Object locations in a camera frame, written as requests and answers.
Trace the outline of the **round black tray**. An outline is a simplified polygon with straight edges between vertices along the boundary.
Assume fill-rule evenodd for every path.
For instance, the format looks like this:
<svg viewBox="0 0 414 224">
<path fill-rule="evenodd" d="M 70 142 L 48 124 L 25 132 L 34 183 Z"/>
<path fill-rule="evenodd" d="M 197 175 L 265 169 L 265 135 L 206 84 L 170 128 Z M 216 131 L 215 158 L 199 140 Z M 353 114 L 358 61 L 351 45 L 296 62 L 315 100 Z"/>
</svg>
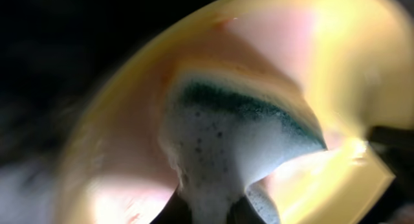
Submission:
<svg viewBox="0 0 414 224">
<path fill-rule="evenodd" d="M 54 180 L 91 95 L 153 36 L 216 0 L 1 0 L 1 184 Z"/>
</svg>

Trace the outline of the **green foamy sponge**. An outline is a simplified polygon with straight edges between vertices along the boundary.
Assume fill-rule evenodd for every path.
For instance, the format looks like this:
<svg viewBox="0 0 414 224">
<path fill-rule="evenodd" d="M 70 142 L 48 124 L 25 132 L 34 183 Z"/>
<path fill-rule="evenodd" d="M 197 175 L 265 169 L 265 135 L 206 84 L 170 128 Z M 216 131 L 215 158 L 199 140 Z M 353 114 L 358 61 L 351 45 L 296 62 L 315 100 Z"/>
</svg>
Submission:
<svg viewBox="0 0 414 224">
<path fill-rule="evenodd" d="M 327 148 L 318 126 L 235 82 L 201 74 L 177 78 L 168 89 L 158 139 L 191 224 L 228 223 L 231 205 L 243 196 L 265 223 L 279 223 L 260 180 L 284 162 Z"/>
</svg>

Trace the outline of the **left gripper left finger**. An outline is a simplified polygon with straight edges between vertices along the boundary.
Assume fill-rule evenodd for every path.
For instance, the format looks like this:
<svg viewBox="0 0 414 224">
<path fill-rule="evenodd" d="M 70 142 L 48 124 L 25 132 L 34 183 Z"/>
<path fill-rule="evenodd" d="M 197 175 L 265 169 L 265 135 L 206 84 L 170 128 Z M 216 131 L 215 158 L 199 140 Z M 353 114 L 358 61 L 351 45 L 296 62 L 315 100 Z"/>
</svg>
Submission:
<svg viewBox="0 0 414 224">
<path fill-rule="evenodd" d="M 150 224 L 191 224 L 191 210 L 178 190 Z"/>
</svg>

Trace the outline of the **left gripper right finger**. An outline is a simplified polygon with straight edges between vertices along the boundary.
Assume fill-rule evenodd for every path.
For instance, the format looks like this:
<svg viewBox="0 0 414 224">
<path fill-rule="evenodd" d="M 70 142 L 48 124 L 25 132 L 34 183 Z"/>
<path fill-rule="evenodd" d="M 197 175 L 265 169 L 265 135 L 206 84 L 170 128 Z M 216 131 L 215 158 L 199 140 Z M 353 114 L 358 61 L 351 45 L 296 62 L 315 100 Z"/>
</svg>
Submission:
<svg viewBox="0 0 414 224">
<path fill-rule="evenodd" d="M 246 196 L 233 203 L 228 212 L 228 224 L 265 224 Z"/>
</svg>

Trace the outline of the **yellow plate with red stain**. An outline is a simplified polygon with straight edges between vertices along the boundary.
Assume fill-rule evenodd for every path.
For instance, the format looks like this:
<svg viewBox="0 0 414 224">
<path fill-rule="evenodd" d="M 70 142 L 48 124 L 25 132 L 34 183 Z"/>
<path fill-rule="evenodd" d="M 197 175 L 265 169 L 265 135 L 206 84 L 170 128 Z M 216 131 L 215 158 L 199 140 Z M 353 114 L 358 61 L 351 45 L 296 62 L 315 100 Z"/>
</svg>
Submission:
<svg viewBox="0 0 414 224">
<path fill-rule="evenodd" d="M 279 223 L 357 223 L 393 180 L 369 147 L 413 126 L 413 18 L 396 0 L 217 0 L 140 49 L 62 156 L 56 223 L 151 223 L 179 178 L 158 139 L 172 83 L 201 74 L 318 126 L 326 150 L 260 180 Z"/>
</svg>

